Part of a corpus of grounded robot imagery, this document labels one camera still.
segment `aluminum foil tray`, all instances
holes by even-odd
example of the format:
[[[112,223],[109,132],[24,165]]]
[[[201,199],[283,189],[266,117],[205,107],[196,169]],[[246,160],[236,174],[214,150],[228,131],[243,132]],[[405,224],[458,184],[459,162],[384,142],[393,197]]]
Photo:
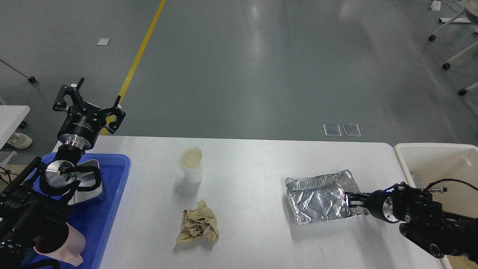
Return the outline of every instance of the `aluminum foil tray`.
[[[289,205],[298,224],[330,221],[364,213],[349,208],[345,192],[360,192],[349,170],[313,178],[285,180]]]

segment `shoe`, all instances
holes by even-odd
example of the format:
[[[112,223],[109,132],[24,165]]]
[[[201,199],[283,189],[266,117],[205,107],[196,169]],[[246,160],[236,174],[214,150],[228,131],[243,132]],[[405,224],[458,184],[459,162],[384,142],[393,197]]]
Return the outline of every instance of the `shoe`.
[[[13,133],[7,140],[7,144],[17,149],[26,149],[32,144],[33,140],[22,133]]]

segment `crumpled paper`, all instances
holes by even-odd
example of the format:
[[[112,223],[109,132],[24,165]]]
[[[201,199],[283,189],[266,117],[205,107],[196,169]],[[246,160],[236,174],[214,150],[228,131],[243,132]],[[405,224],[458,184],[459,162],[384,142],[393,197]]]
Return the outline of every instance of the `crumpled paper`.
[[[214,242],[218,237],[216,215],[207,207],[204,200],[197,202],[197,209],[183,211],[183,223],[181,224],[181,232],[176,238],[176,243],[200,238]]]

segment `caster wheel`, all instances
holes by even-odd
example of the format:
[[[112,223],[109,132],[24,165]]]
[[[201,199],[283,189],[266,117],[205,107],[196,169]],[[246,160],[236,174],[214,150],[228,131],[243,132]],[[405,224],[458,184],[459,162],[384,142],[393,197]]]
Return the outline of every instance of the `caster wheel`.
[[[26,126],[27,126],[26,121],[22,121],[22,123],[20,123],[20,125],[18,125],[18,127],[21,128],[21,129],[24,129]]]
[[[461,90],[458,91],[458,95],[463,96],[463,95],[465,95],[467,92],[468,92],[467,90],[461,89]]]

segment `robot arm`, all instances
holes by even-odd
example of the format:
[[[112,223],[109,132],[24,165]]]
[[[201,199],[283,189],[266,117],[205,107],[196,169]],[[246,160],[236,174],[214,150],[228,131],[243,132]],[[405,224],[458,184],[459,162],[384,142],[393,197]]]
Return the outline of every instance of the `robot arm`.
[[[349,207],[367,208],[388,223],[403,221],[400,233],[436,258],[466,256],[478,261],[478,219],[443,212],[431,192],[444,189],[413,188],[405,182],[372,193],[347,192]]]
[[[94,166],[77,166],[85,150],[92,149],[102,128],[115,133],[125,117],[119,106],[120,96],[113,107],[101,109],[84,102],[79,93],[83,78],[77,85],[62,85],[53,105],[55,111],[67,112],[67,117],[58,140],[59,146],[54,160],[43,163],[36,157],[15,180],[0,193],[0,268],[20,267],[27,251],[35,246],[37,236],[55,239],[73,213],[68,202],[76,191],[93,191],[101,184],[101,174]],[[64,97],[71,97],[67,107]],[[107,118],[116,119],[107,125]],[[93,172],[95,183],[82,187],[77,179],[80,173]],[[34,190],[33,183],[39,180],[42,193]],[[25,268],[38,268],[58,263],[53,260],[30,264]]]

